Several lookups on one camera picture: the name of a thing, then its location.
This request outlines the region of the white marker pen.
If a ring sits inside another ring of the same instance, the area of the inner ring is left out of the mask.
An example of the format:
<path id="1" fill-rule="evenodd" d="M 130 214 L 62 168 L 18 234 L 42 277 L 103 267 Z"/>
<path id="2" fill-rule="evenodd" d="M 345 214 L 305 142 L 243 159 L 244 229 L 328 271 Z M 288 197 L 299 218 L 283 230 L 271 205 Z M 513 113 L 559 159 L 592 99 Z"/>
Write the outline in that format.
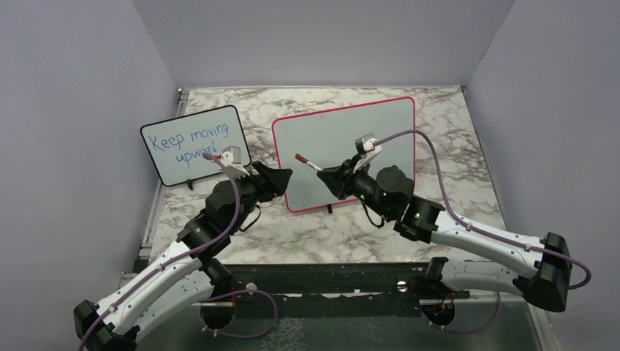
<path id="1" fill-rule="evenodd" d="M 306 163 L 310 168 L 314 169 L 315 171 L 319 172 L 322 170 L 321 167 L 319 167 L 318 165 L 314 164 L 313 162 L 307 162 Z"/>

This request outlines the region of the red framed whiteboard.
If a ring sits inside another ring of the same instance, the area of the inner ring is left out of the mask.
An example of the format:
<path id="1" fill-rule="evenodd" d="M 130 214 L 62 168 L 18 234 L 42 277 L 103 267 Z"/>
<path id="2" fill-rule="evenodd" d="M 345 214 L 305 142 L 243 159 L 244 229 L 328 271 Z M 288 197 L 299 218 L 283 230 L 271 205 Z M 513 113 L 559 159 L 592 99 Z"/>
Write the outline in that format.
<path id="1" fill-rule="evenodd" d="M 381 140 L 416 127 L 416 102 L 398 97 L 347 107 L 302 113 L 271 124 L 280 168 L 292 170 L 284 193 L 293 213 L 339 204 L 316 171 L 295 158 L 297 154 L 321 168 L 339 166 L 357 152 L 355 141 L 369 133 Z"/>

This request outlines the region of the red marker cap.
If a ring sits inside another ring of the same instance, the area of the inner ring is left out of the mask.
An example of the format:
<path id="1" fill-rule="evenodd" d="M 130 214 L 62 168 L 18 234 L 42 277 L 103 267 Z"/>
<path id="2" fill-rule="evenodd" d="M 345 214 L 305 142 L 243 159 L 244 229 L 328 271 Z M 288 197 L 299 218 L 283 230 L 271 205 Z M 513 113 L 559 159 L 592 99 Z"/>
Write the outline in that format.
<path id="1" fill-rule="evenodd" d="M 299 162 L 301 162 L 302 164 L 305 164 L 305 165 L 307 165 L 307 164 L 308 164 L 308 159 L 307 159 L 307 158 L 305 158 L 304 156 L 300 155 L 300 154 L 296 154 L 296 155 L 295 155 L 295 158 L 296 158 Z"/>

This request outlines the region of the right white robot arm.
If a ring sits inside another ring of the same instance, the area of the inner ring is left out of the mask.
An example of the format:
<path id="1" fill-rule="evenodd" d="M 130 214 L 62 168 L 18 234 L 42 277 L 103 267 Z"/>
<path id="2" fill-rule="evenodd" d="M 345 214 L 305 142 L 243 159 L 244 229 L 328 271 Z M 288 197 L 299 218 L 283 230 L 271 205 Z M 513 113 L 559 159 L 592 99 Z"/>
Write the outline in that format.
<path id="1" fill-rule="evenodd" d="M 521 296 L 538 308 L 563 312 L 567 307 L 572 263 L 565 238 L 519 235 L 481 225 L 414 193 L 415 182 L 398 167 L 353 170 L 349 160 L 317 171 L 317 177 L 338 199 L 353 196 L 393 222 L 393 229 L 411 241 L 461 249 L 481 257 L 480 262 L 443 262 L 422 278 L 423 291 L 438 298 L 445 292 L 488 290 Z"/>

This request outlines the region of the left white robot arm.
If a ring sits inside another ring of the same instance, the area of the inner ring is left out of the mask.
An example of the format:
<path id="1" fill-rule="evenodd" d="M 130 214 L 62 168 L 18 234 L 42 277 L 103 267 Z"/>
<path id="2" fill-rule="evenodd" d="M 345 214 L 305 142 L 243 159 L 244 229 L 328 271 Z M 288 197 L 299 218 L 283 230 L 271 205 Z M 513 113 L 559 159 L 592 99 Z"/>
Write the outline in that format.
<path id="1" fill-rule="evenodd" d="M 260 203 L 281 197 L 293 171 L 252 162 L 253 172 L 218 159 L 220 181 L 163 253 L 136 277 L 97 302 L 73 311 L 79 350 L 135 350 L 138 342 L 178 310 L 199 301 L 231 301 L 232 273 L 217 255 Z"/>

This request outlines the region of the black framed written whiteboard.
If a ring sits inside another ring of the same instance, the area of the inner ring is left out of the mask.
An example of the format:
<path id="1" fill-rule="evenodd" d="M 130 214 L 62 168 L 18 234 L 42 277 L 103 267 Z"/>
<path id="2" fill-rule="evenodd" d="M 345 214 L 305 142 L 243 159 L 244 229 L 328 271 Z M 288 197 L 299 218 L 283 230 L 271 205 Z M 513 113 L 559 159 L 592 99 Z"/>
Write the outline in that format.
<path id="1" fill-rule="evenodd" d="M 239 147 L 243 166 L 252 162 L 241 117 L 233 105 L 146 124 L 140 136 L 164 186 L 216 175 L 219 166 L 203 154 L 218 156 L 229 146 Z"/>

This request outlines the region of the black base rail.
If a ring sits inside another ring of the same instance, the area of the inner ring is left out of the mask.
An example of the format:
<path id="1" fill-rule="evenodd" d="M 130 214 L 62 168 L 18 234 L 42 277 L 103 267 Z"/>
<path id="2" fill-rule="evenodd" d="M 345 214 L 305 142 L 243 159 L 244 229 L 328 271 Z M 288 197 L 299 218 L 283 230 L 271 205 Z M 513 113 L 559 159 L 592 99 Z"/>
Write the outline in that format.
<path id="1" fill-rule="evenodd" d="M 142 324 L 166 320 L 194 303 L 216 320 L 420 317 L 448 324 L 452 306 L 473 290 L 517 295 L 515 273 L 496 263 L 435 257 L 428 263 L 218 265 L 181 277 L 140 313 Z"/>

